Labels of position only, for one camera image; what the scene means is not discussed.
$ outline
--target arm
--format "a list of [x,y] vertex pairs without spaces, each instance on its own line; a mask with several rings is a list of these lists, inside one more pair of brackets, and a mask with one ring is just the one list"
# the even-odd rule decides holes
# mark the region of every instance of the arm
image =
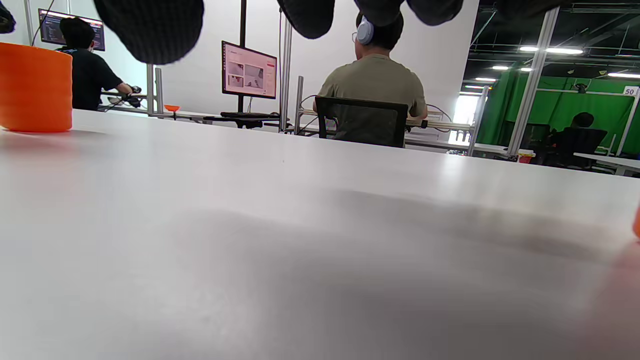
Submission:
[[[322,85],[322,88],[320,89],[320,92],[318,92],[318,96],[322,96],[322,97],[335,96],[336,79],[338,78],[337,73],[341,68],[343,67],[339,67],[335,69],[331,74],[329,74],[329,76],[327,76],[326,80],[324,81],[324,84]],[[314,100],[314,111],[316,113],[318,112],[318,109],[316,106],[316,100]]]
[[409,115],[415,120],[424,120],[429,115],[427,103],[424,100],[424,87],[418,76],[413,75],[413,104],[409,109]]
[[116,90],[125,95],[133,94],[133,89],[127,83],[121,83],[120,85],[116,86]]

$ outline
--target computer monitor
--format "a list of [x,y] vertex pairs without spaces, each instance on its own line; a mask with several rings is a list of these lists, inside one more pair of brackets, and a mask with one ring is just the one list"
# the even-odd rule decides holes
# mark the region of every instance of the computer monitor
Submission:
[[222,92],[276,98],[278,58],[222,42]]
[[[67,42],[62,36],[62,31],[60,31],[60,20],[76,16],[66,13],[47,11],[44,9],[38,9],[38,15],[40,22],[42,23],[42,26],[40,27],[40,40],[49,44],[66,45]],[[93,49],[104,51],[104,23],[100,20],[80,16],[78,17],[86,21],[95,32],[95,38],[93,39],[95,45]]]

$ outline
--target white headphones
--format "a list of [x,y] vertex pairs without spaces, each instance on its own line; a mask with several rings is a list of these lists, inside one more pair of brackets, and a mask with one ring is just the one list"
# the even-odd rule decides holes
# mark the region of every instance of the white headphones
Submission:
[[373,29],[373,24],[363,16],[362,22],[360,22],[360,25],[358,26],[358,42],[362,45],[369,45],[371,40],[373,40]]

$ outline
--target office chair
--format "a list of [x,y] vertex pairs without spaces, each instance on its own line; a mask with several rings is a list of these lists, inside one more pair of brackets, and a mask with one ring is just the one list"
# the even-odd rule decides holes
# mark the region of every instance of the office chair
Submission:
[[320,138],[404,147],[405,104],[316,97]]
[[574,156],[573,153],[595,154],[606,136],[605,130],[567,127],[562,132],[562,140],[557,144],[555,151],[548,155],[545,165],[589,170],[595,161]]

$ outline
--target orange container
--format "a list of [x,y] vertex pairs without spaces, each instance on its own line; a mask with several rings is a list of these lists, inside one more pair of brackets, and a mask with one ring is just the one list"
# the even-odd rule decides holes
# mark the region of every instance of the orange container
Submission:
[[71,128],[72,57],[0,43],[0,126],[55,133]]
[[638,214],[636,215],[636,223],[634,224],[634,232],[637,237],[640,238],[640,208],[638,209]]

